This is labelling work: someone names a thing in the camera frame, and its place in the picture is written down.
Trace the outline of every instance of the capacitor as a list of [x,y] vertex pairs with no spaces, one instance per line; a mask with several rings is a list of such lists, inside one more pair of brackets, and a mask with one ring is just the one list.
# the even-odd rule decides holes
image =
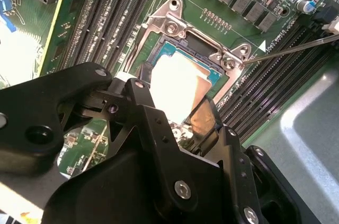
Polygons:
[[304,14],[309,14],[314,11],[316,4],[313,1],[309,0],[297,0],[296,9]]

